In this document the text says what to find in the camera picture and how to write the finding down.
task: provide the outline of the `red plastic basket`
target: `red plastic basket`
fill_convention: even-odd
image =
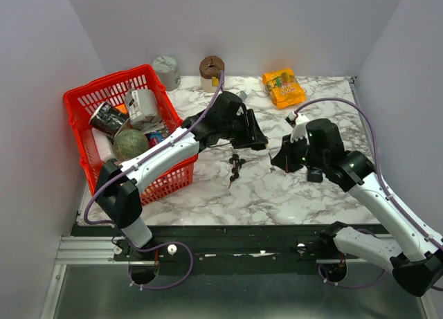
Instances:
[[[128,90],[127,83],[134,88],[150,89],[154,92],[161,117],[171,133],[183,122],[166,95],[165,87],[160,83],[152,67],[147,64],[107,75],[87,85],[67,91],[63,95],[63,100],[68,110],[69,124],[72,126],[80,151],[80,165],[86,174],[91,193],[95,191],[102,161],[92,136],[89,119],[104,101],[110,102],[115,107],[124,104],[125,93]],[[191,184],[194,162],[197,158],[198,155],[188,158],[158,177],[141,194],[142,204],[158,200]]]

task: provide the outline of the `yellow package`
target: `yellow package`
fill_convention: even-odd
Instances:
[[[291,69],[265,73],[263,85],[277,108],[285,108],[306,100],[306,93],[300,87]]]

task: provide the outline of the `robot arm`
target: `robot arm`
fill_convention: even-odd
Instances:
[[[216,144],[219,139],[229,140],[234,148],[266,148],[268,140],[258,127],[253,110],[246,109],[242,99],[235,94],[225,91],[218,95],[205,118],[195,124],[200,115],[186,118],[171,136],[140,156],[120,165],[108,161],[102,166],[96,191],[115,176],[136,166],[135,170],[108,186],[96,201],[116,227],[139,248],[152,238],[151,231],[141,219],[140,193],[164,172]]]
[[[440,241],[441,234],[427,226],[396,194],[386,196],[372,162],[361,152],[345,151],[334,123],[328,119],[309,121],[302,114],[295,118],[293,114],[288,116],[293,132],[283,137],[282,148],[271,164],[285,172],[304,166],[321,170],[367,207],[395,240],[377,239],[336,222],[322,233],[322,244],[329,247],[328,251],[355,255],[380,266],[409,293],[423,295],[443,276],[443,253],[396,209],[392,198],[430,237]]]

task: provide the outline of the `white wall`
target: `white wall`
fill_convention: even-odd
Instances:
[[[0,318],[38,318],[83,177],[62,95],[104,75],[68,0],[0,0]]]
[[[231,75],[356,75],[399,0],[70,0],[106,71],[216,54]]]
[[[442,3],[401,0],[356,83],[359,102],[377,129],[385,177],[402,199],[440,233]],[[443,318],[443,295],[433,293]]]

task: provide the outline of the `white marble surface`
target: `white marble surface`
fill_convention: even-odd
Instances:
[[[353,101],[346,78],[298,78],[309,100],[326,97]],[[282,137],[291,132],[284,118],[291,110],[277,109],[263,89],[259,77],[227,77],[225,90],[238,93],[244,90],[245,101],[255,112],[269,151],[274,156]],[[177,113],[184,119],[203,110],[211,98],[200,88],[199,77],[182,77],[178,89],[168,93]],[[321,102],[304,111],[310,118],[326,117],[340,130],[346,149],[359,150],[370,156],[365,134],[357,112],[346,104]],[[230,146],[207,149],[195,163],[194,182],[165,198],[143,208],[143,220],[148,225],[256,225],[256,224],[330,224],[342,221],[349,224],[377,223],[370,212],[337,185],[306,182],[306,170],[285,174],[270,169],[268,150],[254,152],[238,150],[248,161],[240,171],[240,178],[228,189]],[[86,191],[81,207],[91,198]],[[106,214],[94,204],[91,220],[106,219]]]

